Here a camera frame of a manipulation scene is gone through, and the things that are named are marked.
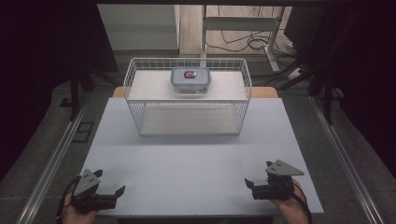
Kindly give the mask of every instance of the white wall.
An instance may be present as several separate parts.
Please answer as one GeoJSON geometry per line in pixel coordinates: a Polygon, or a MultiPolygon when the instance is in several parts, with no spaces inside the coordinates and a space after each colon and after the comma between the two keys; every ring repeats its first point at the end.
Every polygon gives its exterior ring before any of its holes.
{"type": "Polygon", "coordinates": [[[113,50],[178,49],[178,6],[98,5],[98,8],[113,50]]]}

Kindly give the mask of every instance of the human hand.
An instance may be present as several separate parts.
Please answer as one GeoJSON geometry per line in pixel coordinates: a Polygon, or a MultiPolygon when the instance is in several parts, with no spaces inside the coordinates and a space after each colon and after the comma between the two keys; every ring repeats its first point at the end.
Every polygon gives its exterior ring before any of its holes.
{"type": "Polygon", "coordinates": [[[80,213],[70,203],[72,202],[72,194],[68,194],[64,199],[64,209],[62,211],[63,224],[91,224],[95,219],[98,211],[91,211],[87,214],[80,213]]]}
{"type": "MultiPolygon", "coordinates": [[[[302,188],[300,183],[293,179],[293,184],[294,194],[297,195],[297,197],[299,197],[304,203],[306,203],[306,198],[304,193],[301,191],[302,188]]],[[[289,224],[309,223],[303,206],[292,197],[288,198],[287,200],[271,200],[271,202],[275,204],[283,218],[285,218],[289,224]]]]}

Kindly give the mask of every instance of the white tabletop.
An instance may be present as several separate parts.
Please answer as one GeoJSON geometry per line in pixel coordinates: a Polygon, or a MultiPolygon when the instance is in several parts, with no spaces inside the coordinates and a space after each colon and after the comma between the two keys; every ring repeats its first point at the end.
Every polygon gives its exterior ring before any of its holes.
{"type": "Polygon", "coordinates": [[[322,213],[281,99],[251,99],[239,136],[141,137],[125,100],[110,98],[82,170],[104,170],[100,194],[126,186],[103,216],[271,216],[244,178],[265,184],[265,162],[277,159],[305,172],[294,178],[322,213]]]}

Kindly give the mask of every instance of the metal wire mesh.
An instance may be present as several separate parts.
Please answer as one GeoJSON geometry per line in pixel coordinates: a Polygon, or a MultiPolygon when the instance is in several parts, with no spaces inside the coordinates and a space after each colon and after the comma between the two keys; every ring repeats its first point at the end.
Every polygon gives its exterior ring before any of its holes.
{"type": "Polygon", "coordinates": [[[248,109],[251,80],[244,59],[134,58],[130,62],[124,80],[124,95],[140,134],[238,135],[248,109]],[[128,98],[137,71],[171,71],[175,67],[199,67],[202,64],[211,72],[240,72],[245,87],[245,100],[129,100],[128,98]]]}

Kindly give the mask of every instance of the food container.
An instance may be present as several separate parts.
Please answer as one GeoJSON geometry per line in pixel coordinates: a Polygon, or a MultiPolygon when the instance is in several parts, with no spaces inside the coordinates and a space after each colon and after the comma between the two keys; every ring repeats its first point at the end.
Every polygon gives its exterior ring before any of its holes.
{"type": "Polygon", "coordinates": [[[172,69],[171,83],[177,94],[205,94],[210,85],[210,71],[203,67],[172,69]]]}

